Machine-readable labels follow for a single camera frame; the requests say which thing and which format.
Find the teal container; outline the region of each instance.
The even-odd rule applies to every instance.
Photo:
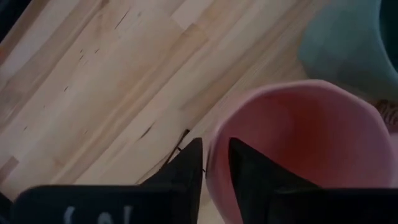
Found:
[[[298,53],[310,78],[398,101],[398,0],[331,0]]]

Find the wooden floor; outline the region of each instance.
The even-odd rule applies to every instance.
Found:
[[[32,2],[0,44],[10,198],[39,184],[140,183],[186,129],[181,147],[199,136],[206,147],[226,98],[305,78],[297,48],[327,0]],[[205,186],[199,223],[222,223]]]

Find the pink bucket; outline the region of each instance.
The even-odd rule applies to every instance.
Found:
[[[206,172],[226,223],[242,223],[229,172],[230,138],[323,188],[396,186],[396,139],[380,114],[328,82],[264,86],[231,100],[226,111],[211,137]]]

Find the black object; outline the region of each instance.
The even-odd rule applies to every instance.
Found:
[[[274,195],[268,223],[398,223],[397,189],[318,189]]]
[[[12,202],[0,193],[0,224],[9,223]]]
[[[194,139],[141,185],[36,187],[18,197],[11,222],[196,223],[202,162],[201,139]]]
[[[244,224],[268,223],[274,194],[318,188],[236,138],[229,141],[229,167]]]
[[[11,30],[31,0],[0,0],[0,42]]]

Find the pink plastic container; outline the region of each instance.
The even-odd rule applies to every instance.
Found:
[[[320,187],[396,186],[395,136],[373,106],[331,83],[305,80],[249,91],[230,100],[218,121],[206,180],[226,223],[242,223],[229,173],[230,138]]]

